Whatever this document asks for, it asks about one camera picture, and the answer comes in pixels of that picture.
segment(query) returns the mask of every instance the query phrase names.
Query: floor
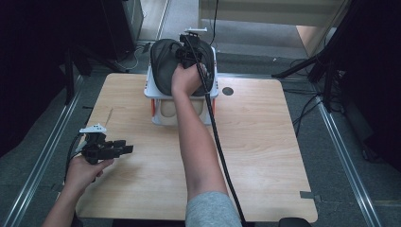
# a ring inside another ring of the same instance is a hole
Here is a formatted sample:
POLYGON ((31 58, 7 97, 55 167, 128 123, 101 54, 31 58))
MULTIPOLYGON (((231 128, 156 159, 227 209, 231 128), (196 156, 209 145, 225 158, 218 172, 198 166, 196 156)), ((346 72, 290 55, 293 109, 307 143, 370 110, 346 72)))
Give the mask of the floor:
MULTIPOLYGON (((177 39, 185 28, 197 26, 197 17, 193 14, 197 12, 197 2, 142 1, 146 17, 141 44, 161 38, 177 39)), ((202 26, 211 24, 202 21, 202 26)), ((219 75, 223 77, 271 79, 271 74, 307 58, 294 26, 233 25, 218 21, 216 30, 214 47, 218 51, 219 75), (255 29, 262 32, 255 35, 255 29)), ((203 39, 211 39, 211 33, 203 39)), ((135 52, 120 63, 127 67, 137 65, 128 70, 130 73, 144 73, 148 68, 148 53, 135 52)), ((77 85, 82 86, 77 86, 80 89, 71 110, 63 105, 63 91, 37 120, 26 139, 0 159, 0 213, 5 214, 0 216, 0 222, 5 226, 41 225, 57 198, 57 192, 51 188, 54 183, 62 183, 63 167, 60 166, 64 165, 66 151, 90 115, 87 107, 95 105, 104 79, 111 73, 102 65, 93 64, 90 77, 82 78, 76 73, 77 85), (66 116, 65 122, 58 121, 60 115, 66 116), (62 128, 58 136, 52 135, 54 128, 62 128)), ((320 84, 314 86, 302 76, 306 73, 304 70, 281 80, 293 120, 300 116, 315 89, 320 88, 320 84)), ((401 173, 382 161, 372 164, 364 160, 360 143, 344 114, 328 114, 322 106, 317 106, 303 117, 297 139, 319 214, 318 221, 312 224, 314 227, 401 226, 401 173), (357 175, 350 175, 352 170, 357 175), (355 182, 360 182, 364 190, 358 190, 355 182), (366 213, 361 209, 363 204, 372 205, 374 212, 366 213)), ((113 225, 110 219, 83 221, 84 226, 113 225)), ((136 222, 132 226, 145 225, 136 222)), ((271 227, 277 223, 261 222, 255 226, 271 227)))

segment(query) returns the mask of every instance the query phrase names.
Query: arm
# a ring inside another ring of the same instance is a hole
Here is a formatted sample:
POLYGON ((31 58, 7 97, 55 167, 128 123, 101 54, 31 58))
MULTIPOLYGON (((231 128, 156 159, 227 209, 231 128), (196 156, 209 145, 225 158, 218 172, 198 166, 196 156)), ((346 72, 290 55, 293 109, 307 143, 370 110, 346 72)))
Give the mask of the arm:
POLYGON ((171 92, 178 118, 188 200, 207 191, 228 194, 213 138, 189 99, 200 86, 196 65, 183 69, 179 64, 172 78, 171 92))
POLYGON ((83 156, 71 160, 65 186, 47 215, 43 227, 69 227, 74 216, 75 207, 80 196, 85 192, 85 188, 96 176, 100 177, 103 169, 112 163, 113 159, 90 165, 83 156))

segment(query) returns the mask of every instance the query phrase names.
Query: light wood tabletop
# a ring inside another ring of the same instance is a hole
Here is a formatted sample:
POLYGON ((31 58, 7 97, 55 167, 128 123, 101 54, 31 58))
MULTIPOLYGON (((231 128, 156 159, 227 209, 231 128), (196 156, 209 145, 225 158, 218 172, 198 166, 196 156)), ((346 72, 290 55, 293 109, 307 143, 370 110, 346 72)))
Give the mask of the light wood tabletop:
MULTIPOLYGON (((110 74, 88 126, 107 141, 127 140, 133 153, 115 159, 79 200, 81 218, 184 219, 186 187, 176 127, 151 122, 145 75, 110 74)), ((247 221, 317 220, 281 83, 218 79, 215 118, 228 170, 247 221), (221 90, 230 87, 231 96, 221 90)))

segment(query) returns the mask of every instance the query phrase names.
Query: forearm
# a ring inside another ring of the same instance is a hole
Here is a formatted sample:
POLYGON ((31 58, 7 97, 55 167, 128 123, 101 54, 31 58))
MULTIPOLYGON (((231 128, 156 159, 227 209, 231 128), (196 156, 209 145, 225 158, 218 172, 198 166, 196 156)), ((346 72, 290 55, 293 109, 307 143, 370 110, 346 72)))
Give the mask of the forearm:
POLYGON ((188 199, 206 191, 227 194, 213 138, 195 112, 188 96, 174 96, 179 124, 180 149, 188 199))
POLYGON ((78 203, 80 193, 64 188, 56 200, 53 208, 47 215, 43 227, 59 226, 70 227, 78 203))

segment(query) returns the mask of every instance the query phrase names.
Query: gray sleeve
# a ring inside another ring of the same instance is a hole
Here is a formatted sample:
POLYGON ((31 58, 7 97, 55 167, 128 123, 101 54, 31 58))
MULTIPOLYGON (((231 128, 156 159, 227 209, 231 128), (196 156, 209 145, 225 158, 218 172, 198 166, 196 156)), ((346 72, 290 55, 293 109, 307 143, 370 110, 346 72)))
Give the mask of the gray sleeve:
POLYGON ((233 203, 226 194, 205 192, 186 205, 185 226, 241 227, 241 223, 233 203))

